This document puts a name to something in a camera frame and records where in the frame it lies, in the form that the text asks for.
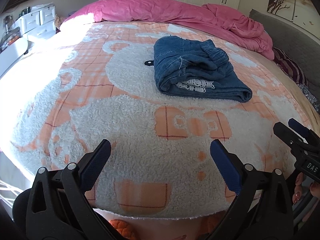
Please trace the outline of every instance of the white flower painting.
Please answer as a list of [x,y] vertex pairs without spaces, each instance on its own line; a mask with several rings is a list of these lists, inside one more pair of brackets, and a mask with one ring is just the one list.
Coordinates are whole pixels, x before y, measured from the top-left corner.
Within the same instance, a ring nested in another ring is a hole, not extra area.
[[290,20],[320,38],[320,15],[311,0],[269,0],[267,11]]

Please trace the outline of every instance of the metal pin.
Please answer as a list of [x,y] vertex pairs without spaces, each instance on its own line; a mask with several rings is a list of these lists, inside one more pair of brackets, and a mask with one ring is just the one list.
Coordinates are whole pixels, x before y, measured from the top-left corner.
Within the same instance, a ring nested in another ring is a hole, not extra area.
[[39,172],[40,174],[44,173],[44,172],[45,172],[45,168],[44,168],[44,167],[41,167],[41,168],[38,170],[38,172]]
[[73,170],[76,166],[77,166],[77,165],[76,165],[75,163],[70,163],[70,164],[68,165],[68,169],[69,169],[69,170]]
[[276,173],[277,175],[281,175],[281,174],[282,174],[282,171],[281,171],[280,169],[275,169],[275,173]]
[[244,166],[244,168],[247,170],[247,171],[252,171],[253,170],[253,166],[251,164],[246,164]]

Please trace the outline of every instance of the headboard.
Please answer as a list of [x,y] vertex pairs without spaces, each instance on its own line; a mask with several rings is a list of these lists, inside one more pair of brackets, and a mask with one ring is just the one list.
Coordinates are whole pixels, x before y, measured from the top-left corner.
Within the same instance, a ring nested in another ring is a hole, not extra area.
[[320,44],[274,17],[251,10],[250,18],[263,24],[273,47],[283,50],[303,70],[310,92],[320,100]]

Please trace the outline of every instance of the pink duvet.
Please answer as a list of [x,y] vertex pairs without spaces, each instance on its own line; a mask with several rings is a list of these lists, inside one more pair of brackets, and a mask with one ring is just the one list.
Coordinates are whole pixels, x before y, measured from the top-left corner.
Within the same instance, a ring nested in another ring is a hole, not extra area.
[[269,60],[274,59],[272,39],[261,23],[238,10],[217,4],[198,7],[176,0],[100,0],[77,11],[61,25],[60,30],[101,21],[182,25],[259,52]]

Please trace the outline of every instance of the striped pillow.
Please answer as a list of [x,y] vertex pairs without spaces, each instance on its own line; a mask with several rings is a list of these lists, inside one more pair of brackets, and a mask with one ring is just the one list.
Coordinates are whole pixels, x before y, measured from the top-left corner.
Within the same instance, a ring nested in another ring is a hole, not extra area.
[[281,70],[287,74],[295,83],[308,86],[308,80],[299,66],[290,59],[282,50],[272,48],[275,53],[273,60]]

